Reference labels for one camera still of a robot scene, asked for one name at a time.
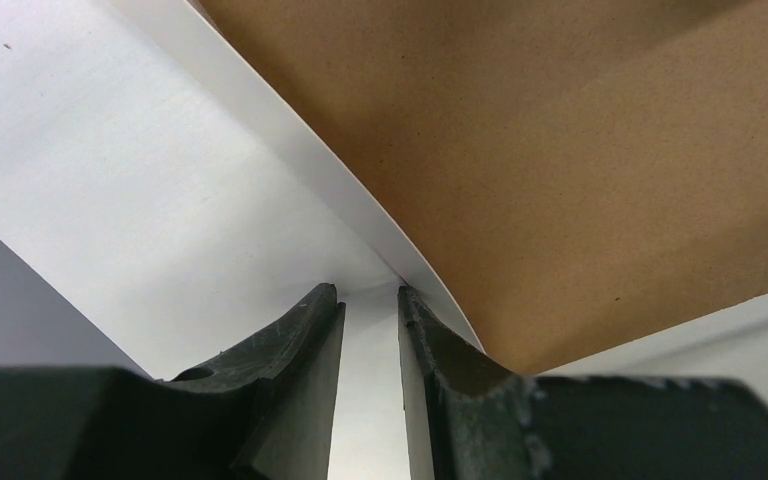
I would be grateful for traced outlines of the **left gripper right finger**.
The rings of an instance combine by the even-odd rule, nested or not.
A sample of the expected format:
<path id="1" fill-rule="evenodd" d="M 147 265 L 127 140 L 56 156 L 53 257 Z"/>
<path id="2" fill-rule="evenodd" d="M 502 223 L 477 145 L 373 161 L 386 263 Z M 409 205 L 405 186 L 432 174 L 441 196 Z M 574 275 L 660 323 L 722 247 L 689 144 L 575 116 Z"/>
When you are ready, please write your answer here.
<path id="1" fill-rule="evenodd" d="M 415 479 L 768 479 L 768 405 L 725 378 L 527 376 L 398 292 Z"/>

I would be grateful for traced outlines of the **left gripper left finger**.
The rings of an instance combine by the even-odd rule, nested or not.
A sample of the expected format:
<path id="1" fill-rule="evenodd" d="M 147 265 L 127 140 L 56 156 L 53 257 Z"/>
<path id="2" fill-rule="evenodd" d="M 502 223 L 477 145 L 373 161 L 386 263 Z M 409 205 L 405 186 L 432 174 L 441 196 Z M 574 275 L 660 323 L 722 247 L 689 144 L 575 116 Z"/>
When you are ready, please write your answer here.
<path id="1" fill-rule="evenodd" d="M 0 368 L 0 479 L 324 479 L 344 320 L 322 283 L 169 381 Z"/>

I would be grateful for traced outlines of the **white brown backing board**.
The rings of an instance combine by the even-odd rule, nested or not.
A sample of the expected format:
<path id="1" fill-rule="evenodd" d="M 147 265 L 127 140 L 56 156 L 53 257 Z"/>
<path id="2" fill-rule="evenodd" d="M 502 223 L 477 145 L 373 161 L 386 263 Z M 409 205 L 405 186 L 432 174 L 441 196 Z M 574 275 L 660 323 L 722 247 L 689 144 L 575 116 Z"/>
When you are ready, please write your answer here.
<path id="1" fill-rule="evenodd" d="M 768 293 L 768 1 L 207 1 L 538 373 Z"/>

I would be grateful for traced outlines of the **white paper mat border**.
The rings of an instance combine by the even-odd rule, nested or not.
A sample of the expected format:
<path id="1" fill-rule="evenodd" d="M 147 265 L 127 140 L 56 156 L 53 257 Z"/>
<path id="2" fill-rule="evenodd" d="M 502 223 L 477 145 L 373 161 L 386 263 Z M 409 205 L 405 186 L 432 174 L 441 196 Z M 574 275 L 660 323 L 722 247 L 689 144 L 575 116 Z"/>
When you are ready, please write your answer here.
<path id="1" fill-rule="evenodd" d="M 334 284 L 332 479 L 409 477 L 401 285 L 475 337 L 403 230 L 192 1 L 0 1 L 0 240 L 164 379 Z"/>

